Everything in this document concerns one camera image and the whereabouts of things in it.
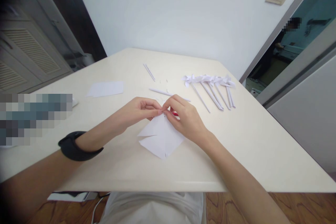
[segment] louvered cabinet door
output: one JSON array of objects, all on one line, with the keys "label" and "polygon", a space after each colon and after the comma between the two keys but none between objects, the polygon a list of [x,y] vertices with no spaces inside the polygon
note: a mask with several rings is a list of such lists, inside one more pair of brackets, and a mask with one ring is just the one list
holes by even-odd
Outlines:
[{"label": "louvered cabinet door", "polygon": [[70,72],[63,57],[29,21],[5,21],[0,27],[2,45],[42,82]]},{"label": "louvered cabinet door", "polygon": [[41,81],[0,47],[0,93],[20,93]]}]

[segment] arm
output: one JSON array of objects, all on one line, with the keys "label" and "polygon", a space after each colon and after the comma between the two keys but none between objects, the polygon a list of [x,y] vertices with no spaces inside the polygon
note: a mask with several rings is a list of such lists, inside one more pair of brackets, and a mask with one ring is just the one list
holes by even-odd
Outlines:
[{"label": "arm", "polygon": [[[162,109],[172,125],[211,158],[248,223],[290,223],[259,182],[206,129],[193,105],[174,95]],[[180,121],[172,111],[179,114]]]},{"label": "arm", "polygon": [[[106,120],[76,139],[83,151],[96,151],[127,127],[160,115],[161,106],[148,98],[134,98]],[[73,161],[58,150],[1,184],[9,208],[20,222],[27,221],[48,196],[59,188],[84,162]]]},{"label": "arm", "polygon": [[276,43],[276,44],[275,44],[275,48],[277,48],[278,50],[282,50],[282,49],[284,49],[285,47],[282,46],[280,43]]}]

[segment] floor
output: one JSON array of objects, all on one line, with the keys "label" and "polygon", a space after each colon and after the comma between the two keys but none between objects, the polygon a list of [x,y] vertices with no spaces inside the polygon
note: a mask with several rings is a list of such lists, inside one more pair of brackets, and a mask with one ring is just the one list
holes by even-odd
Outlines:
[{"label": "floor", "polygon": [[[336,194],[270,193],[292,224],[336,224]],[[29,224],[90,224],[99,201],[46,202],[28,221]],[[94,222],[100,220],[107,197],[98,205]],[[229,193],[206,194],[208,224],[247,223]]]}]

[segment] rolled paper stick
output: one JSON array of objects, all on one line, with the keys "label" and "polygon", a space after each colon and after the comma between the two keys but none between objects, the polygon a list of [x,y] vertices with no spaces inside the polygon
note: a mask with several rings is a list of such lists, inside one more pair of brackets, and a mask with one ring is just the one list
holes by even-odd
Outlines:
[{"label": "rolled paper stick", "polygon": [[151,75],[151,76],[153,77],[153,79],[155,80],[154,75],[153,75],[152,72],[149,70],[149,67],[147,66],[147,64],[145,64],[145,66],[146,66],[146,68],[148,69],[150,75]]},{"label": "rolled paper stick", "polygon": [[152,73],[150,72],[150,70],[148,69],[147,65],[146,64],[143,64],[144,67],[146,68],[147,72],[149,73],[149,75],[152,77],[153,81],[155,81],[155,78],[154,76],[152,75]]},{"label": "rolled paper stick", "polygon": [[227,98],[229,99],[229,104],[230,104],[230,107],[233,107],[232,106],[232,100],[231,100],[231,95],[230,95],[230,89],[228,86],[225,86],[226,87],[226,92],[227,92]]},{"label": "rolled paper stick", "polygon": [[[164,95],[168,95],[168,96],[173,96],[174,95],[174,94],[171,94],[171,93],[168,93],[168,92],[165,92],[165,91],[161,91],[161,90],[158,90],[158,89],[150,88],[149,90],[157,92],[157,93],[161,93],[161,94],[164,94]],[[186,98],[183,98],[183,99],[186,100],[187,102],[191,102],[191,100],[189,100],[189,99],[186,99]]]},{"label": "rolled paper stick", "polygon": [[235,103],[233,102],[233,99],[232,99],[232,94],[231,94],[230,88],[229,88],[229,95],[230,95],[230,98],[231,98],[232,107],[236,108]]},{"label": "rolled paper stick", "polygon": [[218,83],[215,83],[215,87],[216,87],[218,93],[220,94],[221,98],[223,99],[223,101],[224,101],[224,103],[225,103],[227,109],[228,109],[228,110],[231,110],[230,106],[228,105],[228,103],[227,103],[226,100],[224,99],[224,96],[223,96],[222,92],[221,92],[221,91],[219,90],[219,88],[218,88]]},{"label": "rolled paper stick", "polygon": [[203,102],[203,104],[204,104],[204,106],[206,107],[206,109],[208,110],[208,112],[211,113],[210,110],[208,109],[207,105],[206,105],[205,102],[203,101],[201,95],[199,94],[199,92],[198,92],[197,89],[195,88],[194,84],[193,84],[192,82],[191,82],[190,84],[192,85],[192,87],[193,87],[194,90],[196,91],[198,97],[201,99],[201,101]]},{"label": "rolled paper stick", "polygon": [[223,108],[223,106],[222,106],[222,104],[221,104],[221,102],[220,102],[218,96],[216,95],[216,92],[214,91],[214,88],[211,86],[210,82],[208,82],[208,85],[209,85],[209,88],[210,88],[211,92],[212,92],[213,95],[215,96],[215,98],[216,98],[218,104],[219,104],[219,105],[222,107],[222,109],[224,110],[224,108]]},{"label": "rolled paper stick", "polygon": [[203,82],[201,82],[201,85],[204,87],[205,91],[208,93],[208,95],[210,96],[210,98],[213,100],[213,102],[216,104],[217,108],[220,109],[220,110],[224,110],[222,108],[222,106],[220,106],[217,102],[217,100],[215,99],[214,95],[209,91],[209,89],[207,89],[207,87],[204,85]]}]

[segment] doorway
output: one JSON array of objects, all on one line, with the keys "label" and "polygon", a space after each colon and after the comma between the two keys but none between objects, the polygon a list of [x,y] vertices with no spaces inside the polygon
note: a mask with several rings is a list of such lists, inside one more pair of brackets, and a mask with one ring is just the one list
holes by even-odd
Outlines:
[{"label": "doorway", "polygon": [[333,22],[336,0],[303,0],[287,24],[271,43],[258,64],[246,78],[246,89],[263,104],[269,100],[269,90],[275,89],[275,79],[294,61],[305,57],[305,49]]}]

